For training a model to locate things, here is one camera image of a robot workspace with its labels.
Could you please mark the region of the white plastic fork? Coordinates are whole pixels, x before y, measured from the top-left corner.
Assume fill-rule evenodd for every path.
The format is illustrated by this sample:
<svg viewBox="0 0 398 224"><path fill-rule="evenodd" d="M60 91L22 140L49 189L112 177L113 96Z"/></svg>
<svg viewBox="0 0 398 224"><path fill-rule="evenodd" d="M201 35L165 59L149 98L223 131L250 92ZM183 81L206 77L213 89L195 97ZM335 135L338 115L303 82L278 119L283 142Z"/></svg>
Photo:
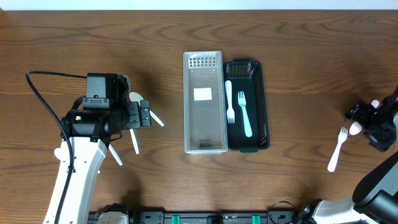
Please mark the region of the white plastic fork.
<svg viewBox="0 0 398 224"><path fill-rule="evenodd" d="M338 158L340 155L342 144L347 140L348 137L348 129L342 127L339 134L338 134L338 142L336 144L335 150L330 158L330 161L327 166L327 170L329 172L334 172L338 163Z"/></svg>
<svg viewBox="0 0 398 224"><path fill-rule="evenodd" d="M248 113L246 110L246 98L243 91L238 92L238 104L242 109L243 113L243 125L244 125L244 132L247 138L252 137L252 128L249 122Z"/></svg>
<svg viewBox="0 0 398 224"><path fill-rule="evenodd" d="M234 109L232 105L232 83L230 80L226 80L224 83L227 97L228 109L226 111L226 116L229 124L234 124Z"/></svg>

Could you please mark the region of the black plastic mesh basket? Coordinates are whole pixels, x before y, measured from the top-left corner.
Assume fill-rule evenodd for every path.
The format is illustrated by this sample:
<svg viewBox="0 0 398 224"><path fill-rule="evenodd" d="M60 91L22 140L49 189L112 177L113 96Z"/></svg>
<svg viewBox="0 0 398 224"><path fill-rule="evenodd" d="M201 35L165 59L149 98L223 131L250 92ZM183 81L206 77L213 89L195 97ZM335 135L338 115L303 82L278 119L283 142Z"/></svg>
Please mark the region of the black plastic mesh basket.
<svg viewBox="0 0 398 224"><path fill-rule="evenodd" d="M262 66L248 58L223 64L228 149L242 153L268 149L270 136Z"/></svg>

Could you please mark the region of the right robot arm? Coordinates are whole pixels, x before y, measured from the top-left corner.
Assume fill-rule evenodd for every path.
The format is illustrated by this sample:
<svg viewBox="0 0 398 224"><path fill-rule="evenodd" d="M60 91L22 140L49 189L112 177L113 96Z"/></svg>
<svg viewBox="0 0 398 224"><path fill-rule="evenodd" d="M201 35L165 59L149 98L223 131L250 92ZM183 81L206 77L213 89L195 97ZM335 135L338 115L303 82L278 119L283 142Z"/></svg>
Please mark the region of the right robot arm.
<svg viewBox="0 0 398 224"><path fill-rule="evenodd" d="M344 114L364 129L369 145L384 152L397 142L397 90L381 103L357 102ZM397 223L397 153L374 168L351 197L318 199L298 212L293 223Z"/></svg>

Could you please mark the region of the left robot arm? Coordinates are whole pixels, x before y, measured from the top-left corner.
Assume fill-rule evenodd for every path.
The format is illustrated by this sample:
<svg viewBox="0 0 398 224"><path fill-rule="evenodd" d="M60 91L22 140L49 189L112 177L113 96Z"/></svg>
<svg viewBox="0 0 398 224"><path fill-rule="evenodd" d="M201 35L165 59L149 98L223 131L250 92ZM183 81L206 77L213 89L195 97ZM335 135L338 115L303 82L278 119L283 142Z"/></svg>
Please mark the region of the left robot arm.
<svg viewBox="0 0 398 224"><path fill-rule="evenodd" d="M112 135L151 125L148 101L130 101L130 88L126 75L87 75L86 95L61 120L65 134L54 151L60 168L44 223L86 223Z"/></svg>

